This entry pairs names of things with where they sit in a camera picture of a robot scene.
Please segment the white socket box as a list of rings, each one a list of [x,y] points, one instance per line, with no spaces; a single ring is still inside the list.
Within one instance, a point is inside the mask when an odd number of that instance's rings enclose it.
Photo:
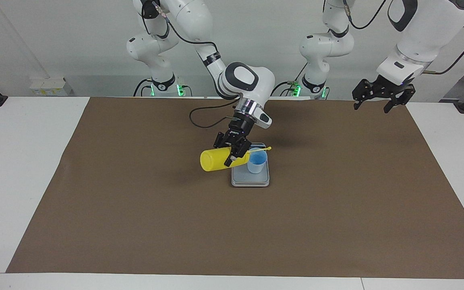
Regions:
[[[31,79],[29,89],[34,95],[45,97],[66,97],[72,91],[65,78]]]

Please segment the light blue plastic cup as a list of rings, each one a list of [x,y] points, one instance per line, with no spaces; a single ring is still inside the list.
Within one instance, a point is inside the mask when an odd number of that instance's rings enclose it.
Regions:
[[[247,169],[252,174],[260,173],[267,162],[267,151],[265,148],[255,147],[249,151]]]

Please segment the silver digital kitchen scale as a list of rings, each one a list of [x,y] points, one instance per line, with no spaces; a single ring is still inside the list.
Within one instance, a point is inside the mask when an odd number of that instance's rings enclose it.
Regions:
[[[269,186],[269,162],[266,158],[260,172],[252,173],[246,164],[231,169],[231,184],[234,187],[267,187]]]

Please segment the yellow squeeze bottle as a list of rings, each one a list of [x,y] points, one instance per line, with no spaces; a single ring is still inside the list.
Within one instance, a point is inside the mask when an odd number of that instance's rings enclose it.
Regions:
[[[206,172],[224,170],[247,164],[253,152],[268,151],[272,147],[251,147],[243,157],[228,159],[231,154],[231,147],[221,147],[212,150],[205,150],[199,157],[201,168]]]

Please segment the brown table mat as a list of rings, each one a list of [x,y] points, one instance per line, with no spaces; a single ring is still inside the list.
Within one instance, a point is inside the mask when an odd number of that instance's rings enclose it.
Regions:
[[[199,156],[210,100],[94,97],[7,268],[464,279],[464,208],[407,107],[269,101],[269,186]]]

